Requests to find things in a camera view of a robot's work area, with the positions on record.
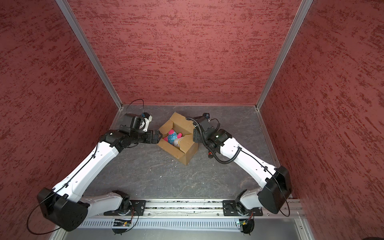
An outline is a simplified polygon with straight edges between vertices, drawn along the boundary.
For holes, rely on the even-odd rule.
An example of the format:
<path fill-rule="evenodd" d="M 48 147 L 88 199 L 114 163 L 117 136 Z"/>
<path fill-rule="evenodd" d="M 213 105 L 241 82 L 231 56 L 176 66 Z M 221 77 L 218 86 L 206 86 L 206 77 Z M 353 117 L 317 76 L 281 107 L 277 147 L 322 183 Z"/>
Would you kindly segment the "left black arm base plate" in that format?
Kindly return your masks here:
<path fill-rule="evenodd" d="M 131 217 L 142 216 L 146 208 L 146 200 L 130 200 L 127 210 L 115 210 L 103 213 L 104 216 Z"/>

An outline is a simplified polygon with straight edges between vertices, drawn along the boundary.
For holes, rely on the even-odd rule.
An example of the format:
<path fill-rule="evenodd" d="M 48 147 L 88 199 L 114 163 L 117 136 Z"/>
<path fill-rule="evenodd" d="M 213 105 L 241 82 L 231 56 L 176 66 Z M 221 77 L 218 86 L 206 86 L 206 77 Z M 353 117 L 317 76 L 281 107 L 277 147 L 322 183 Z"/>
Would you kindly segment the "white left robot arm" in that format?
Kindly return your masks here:
<path fill-rule="evenodd" d="M 152 116 L 125 114 L 117 130 L 109 130 L 100 137 L 91 153 L 52 189 L 43 188 L 37 196 L 45 219 L 67 232 L 75 230 L 90 217 L 114 212 L 120 216 L 134 215 L 128 194 L 113 191 L 106 195 L 84 197 L 84 193 L 102 169 L 122 150 L 138 144 L 158 144 L 162 134 L 149 130 Z"/>

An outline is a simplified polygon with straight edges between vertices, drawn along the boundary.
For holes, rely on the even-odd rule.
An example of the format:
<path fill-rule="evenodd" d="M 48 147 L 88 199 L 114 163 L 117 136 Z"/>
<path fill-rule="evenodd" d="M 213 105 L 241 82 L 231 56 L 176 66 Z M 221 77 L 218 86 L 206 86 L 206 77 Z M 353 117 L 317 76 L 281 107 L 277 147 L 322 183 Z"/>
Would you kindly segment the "brown cardboard express box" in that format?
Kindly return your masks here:
<path fill-rule="evenodd" d="M 198 144 L 193 140 L 194 129 L 192 121 L 175 112 L 160 127 L 159 131 L 163 138 L 159 141 L 158 146 L 187 166 L 198 151 Z"/>

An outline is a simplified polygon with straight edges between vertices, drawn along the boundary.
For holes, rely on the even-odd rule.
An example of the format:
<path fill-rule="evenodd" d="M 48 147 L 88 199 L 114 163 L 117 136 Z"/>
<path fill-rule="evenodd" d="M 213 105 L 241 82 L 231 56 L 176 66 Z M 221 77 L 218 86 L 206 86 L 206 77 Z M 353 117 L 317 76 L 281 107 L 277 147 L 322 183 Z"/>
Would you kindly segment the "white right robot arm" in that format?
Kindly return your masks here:
<path fill-rule="evenodd" d="M 288 169 L 269 164 L 251 153 L 230 133 L 220 129 L 220 124 L 214 127 L 208 113 L 201 117 L 186 117 L 186 120 L 193 122 L 193 140 L 203 144 L 209 158 L 222 165 L 237 164 L 258 184 L 258 188 L 244 190 L 235 199 L 235 209 L 239 215 L 245 216 L 251 210 L 261 207 L 273 214 L 281 212 L 292 193 Z"/>

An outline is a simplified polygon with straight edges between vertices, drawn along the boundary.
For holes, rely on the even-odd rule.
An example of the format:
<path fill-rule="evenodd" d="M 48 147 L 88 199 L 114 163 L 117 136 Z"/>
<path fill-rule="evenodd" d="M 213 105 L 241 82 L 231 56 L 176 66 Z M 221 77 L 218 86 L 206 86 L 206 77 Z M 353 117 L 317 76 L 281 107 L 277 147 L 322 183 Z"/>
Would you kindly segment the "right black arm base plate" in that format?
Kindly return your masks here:
<path fill-rule="evenodd" d="M 224 200 L 223 202 L 224 216 L 239 217 L 261 217 L 263 216 L 262 208 L 253 208 L 251 210 L 244 207 L 239 201 Z"/>

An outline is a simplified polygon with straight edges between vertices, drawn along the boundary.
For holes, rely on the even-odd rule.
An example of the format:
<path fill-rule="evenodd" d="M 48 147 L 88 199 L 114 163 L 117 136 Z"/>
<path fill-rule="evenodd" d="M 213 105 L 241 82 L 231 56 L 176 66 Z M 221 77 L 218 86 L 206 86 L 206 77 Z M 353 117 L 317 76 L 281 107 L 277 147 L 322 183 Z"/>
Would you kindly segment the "white pink blue plush toy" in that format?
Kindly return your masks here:
<path fill-rule="evenodd" d="M 169 130 L 168 135 L 164 138 L 166 142 L 173 145 L 176 148 L 180 148 L 180 141 L 183 138 L 182 133 L 177 133 L 173 129 Z"/>

